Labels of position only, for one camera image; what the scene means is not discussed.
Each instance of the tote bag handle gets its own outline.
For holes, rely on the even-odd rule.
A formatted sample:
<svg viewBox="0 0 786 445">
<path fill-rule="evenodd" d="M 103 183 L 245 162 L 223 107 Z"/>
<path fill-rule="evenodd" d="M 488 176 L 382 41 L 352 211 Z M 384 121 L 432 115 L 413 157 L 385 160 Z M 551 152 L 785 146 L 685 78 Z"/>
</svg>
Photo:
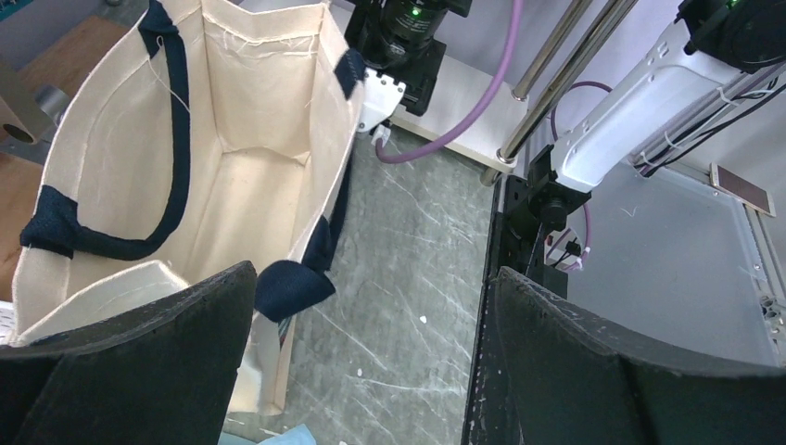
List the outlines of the tote bag handle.
<svg viewBox="0 0 786 445">
<path fill-rule="evenodd" d="M 185 45 L 158 0 L 150 0 L 138 31 L 151 58 L 164 48 L 170 77 L 172 180 L 161 221 L 146 239 L 123 239 L 97 232 L 79 224 L 76 201 L 51 185 L 43 185 L 35 214 L 22 230 L 22 246 L 49 250 L 69 258 L 73 258 L 74 250 L 79 250 L 115 260 L 136 261 L 155 253 L 180 225 L 191 181 L 191 114 Z"/>
</svg>

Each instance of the scratched floor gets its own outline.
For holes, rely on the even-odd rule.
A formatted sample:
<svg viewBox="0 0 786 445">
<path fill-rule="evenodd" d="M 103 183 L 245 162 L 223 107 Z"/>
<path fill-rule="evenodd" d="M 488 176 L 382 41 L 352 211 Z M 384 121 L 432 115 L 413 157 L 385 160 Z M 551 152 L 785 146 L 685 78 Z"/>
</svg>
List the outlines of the scratched floor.
<svg viewBox="0 0 786 445">
<path fill-rule="evenodd" d="M 360 141 L 354 161 L 338 293 L 298 318 L 285 413 L 232 414 L 224 430 L 259 440 L 302 423 L 320 445 L 458 444 L 492 191 L 452 153 L 386 166 Z"/>
</svg>

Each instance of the metal pole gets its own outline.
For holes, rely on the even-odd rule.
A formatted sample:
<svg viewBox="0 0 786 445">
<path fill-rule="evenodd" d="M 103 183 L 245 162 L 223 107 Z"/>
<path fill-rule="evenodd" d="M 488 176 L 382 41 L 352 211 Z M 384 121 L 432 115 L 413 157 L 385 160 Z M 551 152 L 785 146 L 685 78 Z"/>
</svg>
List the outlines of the metal pole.
<svg viewBox="0 0 786 445">
<path fill-rule="evenodd" d="M 557 102 L 573 85 L 578 76 L 589 65 L 590 61 L 603 44 L 609 39 L 619 26 L 619 23 L 628 15 L 630 9 L 636 5 L 637 0 L 608 0 L 606 5 L 581 37 L 573 52 L 559 69 L 557 74 L 546 87 L 538 103 L 524 117 L 516 127 L 515 133 L 504 148 L 497 151 L 497 157 L 504 162 L 513 162 L 524 142 L 538 128 L 543 119 L 557 105 Z M 493 185 L 499 172 L 487 169 L 480 177 L 483 185 Z"/>
<path fill-rule="evenodd" d="M 570 35 L 570 32 L 576 27 L 576 24 L 584 16 L 591 4 L 592 0 L 573 0 L 571 2 L 557 26 L 554 27 L 554 31 L 551 32 L 546 43 L 543 44 L 543 47 L 535 56 L 532 65 L 524 73 L 521 82 L 513 89 L 513 98 L 516 100 L 524 100 L 526 98 L 526 95 L 532 90 L 535 82 L 538 81 L 540 75 L 549 66 L 551 60 L 554 59 L 554 55 L 557 54 L 567 36 Z"/>
</svg>

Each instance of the canvas tote bag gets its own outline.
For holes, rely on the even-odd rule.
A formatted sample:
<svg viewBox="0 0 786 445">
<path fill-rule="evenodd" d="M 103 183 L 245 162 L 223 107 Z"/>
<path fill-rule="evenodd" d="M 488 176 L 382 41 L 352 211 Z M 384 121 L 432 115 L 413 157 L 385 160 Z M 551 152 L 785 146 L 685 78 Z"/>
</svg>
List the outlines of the canvas tote bag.
<svg viewBox="0 0 786 445">
<path fill-rule="evenodd" d="M 290 317 L 335 292 L 324 272 L 363 73 L 327 4 L 252 14 L 151 0 L 57 131 L 21 234 L 12 346 L 49 320 L 89 324 L 252 261 L 256 311 L 230 411 L 280 412 Z"/>
</svg>

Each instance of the navy blue handle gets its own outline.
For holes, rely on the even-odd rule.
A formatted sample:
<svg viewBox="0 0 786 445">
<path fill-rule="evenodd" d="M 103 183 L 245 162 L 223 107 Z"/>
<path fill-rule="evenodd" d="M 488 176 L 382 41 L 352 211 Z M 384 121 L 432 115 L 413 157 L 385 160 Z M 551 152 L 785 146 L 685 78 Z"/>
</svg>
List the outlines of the navy blue handle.
<svg viewBox="0 0 786 445">
<path fill-rule="evenodd" d="M 336 293 L 336 288 L 324 273 L 333 263 L 338 238 L 347 219 L 351 170 L 352 159 L 344 172 L 330 222 L 324 217 L 317 222 L 303 262 L 277 261 L 260 273 L 254 308 L 270 321 L 281 323 Z"/>
<path fill-rule="evenodd" d="M 188 68 L 185 45 L 177 27 L 158 0 L 139 24 L 150 57 L 163 46 L 171 89 L 172 181 L 161 221 L 146 239 L 123 239 L 79 224 L 77 202 L 44 185 L 38 207 L 20 236 L 22 246 L 42 248 L 73 258 L 74 250 L 116 260 L 136 261 L 158 250 L 180 225 L 191 181 L 191 115 L 188 110 Z"/>
</svg>

